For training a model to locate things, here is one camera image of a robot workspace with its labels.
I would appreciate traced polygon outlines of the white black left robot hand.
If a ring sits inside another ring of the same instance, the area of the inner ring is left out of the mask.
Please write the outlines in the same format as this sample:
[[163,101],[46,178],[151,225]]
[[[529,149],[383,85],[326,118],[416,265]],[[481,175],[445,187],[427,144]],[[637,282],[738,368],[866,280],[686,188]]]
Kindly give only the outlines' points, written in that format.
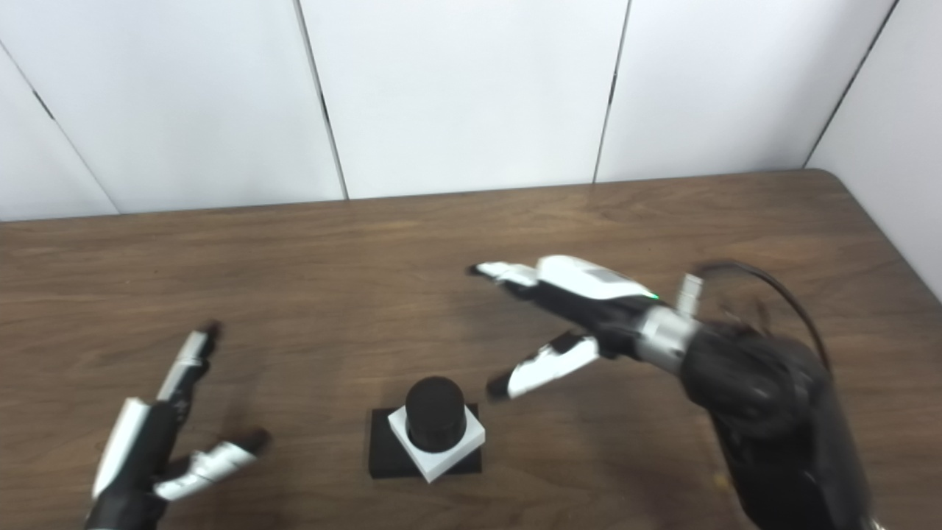
[[256,428],[171,458],[221,334],[219,321],[192,330],[155,399],[124,401],[98,463],[85,529],[155,529],[170,503],[239,472],[272,443],[268,430]]

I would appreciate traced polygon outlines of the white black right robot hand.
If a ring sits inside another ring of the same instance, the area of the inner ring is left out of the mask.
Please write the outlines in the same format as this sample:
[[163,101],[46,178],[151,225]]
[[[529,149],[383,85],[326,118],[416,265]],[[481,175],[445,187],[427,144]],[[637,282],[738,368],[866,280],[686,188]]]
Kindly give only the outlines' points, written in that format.
[[512,297],[576,327],[492,377],[486,396],[493,403],[518,398],[598,359],[636,358],[640,323],[651,308],[663,304],[639,282],[575,256],[542,256],[534,267],[481,262],[467,274],[486,278]]

